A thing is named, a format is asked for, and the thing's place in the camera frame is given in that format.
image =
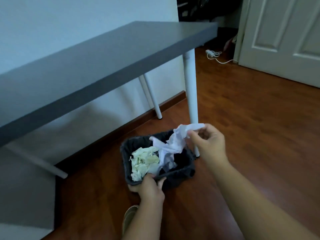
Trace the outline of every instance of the baseboard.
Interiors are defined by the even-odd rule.
[[[172,107],[178,102],[184,100],[186,98],[186,92],[179,92],[177,95],[169,98],[159,105],[160,110],[163,112],[166,109]],[[86,146],[80,151],[74,153],[73,155],[67,157],[66,159],[60,161],[55,166],[68,174],[72,174],[78,171],[80,168],[85,166],[91,159],[99,157],[105,148],[105,145],[110,144],[112,141],[122,137],[126,133],[133,131],[135,128],[139,127],[143,123],[148,120],[156,117],[156,111],[154,109],[150,109],[137,118],[129,121],[128,123],[120,126],[118,129],[108,133],[104,137],[95,141],[94,143]]]

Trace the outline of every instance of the hand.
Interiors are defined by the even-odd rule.
[[[228,162],[224,135],[211,124],[194,131],[189,130],[188,136],[199,149],[201,157],[214,163]]]
[[[138,192],[141,198],[141,201],[145,202],[158,202],[163,203],[165,200],[165,194],[162,191],[163,182],[167,179],[166,177],[158,181],[158,185],[153,179],[155,176],[151,173],[147,173],[141,184],[139,185],[128,185],[130,191]]]

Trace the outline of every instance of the person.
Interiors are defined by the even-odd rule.
[[[246,239],[319,240],[306,227],[266,199],[229,163],[224,135],[218,129],[206,124],[198,131],[188,131],[188,135],[213,173],[221,194]],[[141,203],[139,207],[134,206],[131,207],[132,211],[127,211],[123,240],[160,238],[165,199],[162,192],[164,180],[165,178],[161,179],[157,184],[153,176],[147,174],[140,185],[129,186],[131,191],[138,192]]]

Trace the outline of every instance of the white door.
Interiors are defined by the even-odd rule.
[[[320,0],[250,0],[239,64],[320,87]]]

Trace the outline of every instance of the yellowish crumpled paper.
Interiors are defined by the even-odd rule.
[[[155,146],[148,148],[139,148],[132,153],[130,157],[132,166],[132,180],[141,181],[146,173],[157,174],[160,167],[159,157],[155,154],[159,149]]]

